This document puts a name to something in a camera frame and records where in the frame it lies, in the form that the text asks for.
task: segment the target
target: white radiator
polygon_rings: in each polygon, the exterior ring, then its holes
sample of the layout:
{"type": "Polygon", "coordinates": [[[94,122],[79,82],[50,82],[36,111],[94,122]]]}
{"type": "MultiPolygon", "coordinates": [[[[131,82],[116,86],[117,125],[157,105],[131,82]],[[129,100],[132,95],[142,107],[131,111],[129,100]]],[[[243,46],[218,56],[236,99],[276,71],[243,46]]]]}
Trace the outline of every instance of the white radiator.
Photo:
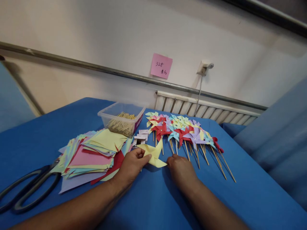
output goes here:
{"type": "MultiPolygon", "coordinates": [[[[197,99],[162,91],[157,91],[156,93],[156,110],[183,115],[187,114],[194,117],[197,99]]],[[[199,100],[196,117],[209,118],[219,124],[227,122],[247,126],[261,115],[261,113],[254,112],[252,109],[249,111],[248,109],[248,107],[247,109],[238,109],[223,104],[199,100]]]]}

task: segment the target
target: clear plastic box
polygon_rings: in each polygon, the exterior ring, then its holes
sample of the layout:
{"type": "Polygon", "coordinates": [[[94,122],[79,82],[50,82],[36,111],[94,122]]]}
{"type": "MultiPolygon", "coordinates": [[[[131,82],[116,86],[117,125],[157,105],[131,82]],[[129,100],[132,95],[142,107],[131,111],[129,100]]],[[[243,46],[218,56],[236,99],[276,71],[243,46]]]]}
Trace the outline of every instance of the clear plastic box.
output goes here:
{"type": "Polygon", "coordinates": [[[105,128],[108,128],[111,132],[123,134],[128,138],[132,138],[141,123],[144,111],[145,107],[116,102],[99,111],[98,116],[102,118],[105,128]],[[129,115],[133,114],[136,118],[132,120],[118,117],[122,112],[128,113],[129,115]]]}

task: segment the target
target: scissors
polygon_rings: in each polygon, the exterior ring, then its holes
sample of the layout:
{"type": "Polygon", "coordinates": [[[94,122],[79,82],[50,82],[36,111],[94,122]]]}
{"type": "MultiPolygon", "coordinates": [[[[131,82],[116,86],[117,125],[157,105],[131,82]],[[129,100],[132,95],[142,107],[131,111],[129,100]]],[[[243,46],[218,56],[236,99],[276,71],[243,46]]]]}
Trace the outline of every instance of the scissors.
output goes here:
{"type": "Polygon", "coordinates": [[[59,163],[59,158],[57,158],[53,164],[46,165],[40,169],[36,169],[27,175],[24,175],[20,179],[16,180],[14,183],[12,183],[10,186],[8,186],[6,189],[4,189],[0,193],[0,201],[2,198],[10,192],[14,187],[16,187],[18,184],[23,182],[24,180],[28,179],[29,177],[33,175],[37,175],[34,179],[32,179],[9,203],[5,204],[4,206],[0,207],[0,214],[6,212],[7,210],[11,209],[12,213],[14,214],[22,214],[25,213],[35,206],[37,206],[43,199],[45,199],[51,191],[55,188],[55,186],[58,184],[58,182],[61,179],[61,173],[59,172],[50,172],[57,164],[59,163]],[[35,193],[39,187],[51,176],[55,175],[54,182],[49,187],[49,189],[42,194],[38,199],[33,201],[32,203],[23,206],[24,202],[33,194],[35,193]]]}

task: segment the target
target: stack of colored paper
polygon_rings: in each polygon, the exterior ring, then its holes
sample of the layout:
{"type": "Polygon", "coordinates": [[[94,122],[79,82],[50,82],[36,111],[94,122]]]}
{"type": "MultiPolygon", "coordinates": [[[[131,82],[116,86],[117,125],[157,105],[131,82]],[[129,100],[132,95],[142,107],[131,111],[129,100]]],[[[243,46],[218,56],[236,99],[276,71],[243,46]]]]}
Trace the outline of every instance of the stack of colored paper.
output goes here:
{"type": "Polygon", "coordinates": [[[132,139],[108,129],[81,134],[61,148],[60,162],[52,172],[63,177],[60,193],[84,183],[112,178],[130,150],[132,139]]]}

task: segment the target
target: hand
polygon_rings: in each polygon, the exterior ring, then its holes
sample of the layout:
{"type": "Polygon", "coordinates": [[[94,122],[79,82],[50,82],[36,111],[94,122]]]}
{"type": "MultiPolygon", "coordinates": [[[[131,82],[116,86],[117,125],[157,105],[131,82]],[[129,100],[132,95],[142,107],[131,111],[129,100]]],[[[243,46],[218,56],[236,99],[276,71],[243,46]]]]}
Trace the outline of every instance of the hand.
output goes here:
{"type": "Polygon", "coordinates": [[[144,153],[145,150],[140,148],[127,153],[122,162],[122,166],[113,177],[113,181],[125,188],[129,187],[151,158],[151,154],[143,157],[144,153]]]}
{"type": "Polygon", "coordinates": [[[184,194],[189,194],[197,185],[201,184],[191,162],[186,158],[173,154],[167,158],[167,166],[173,181],[184,194]]]}

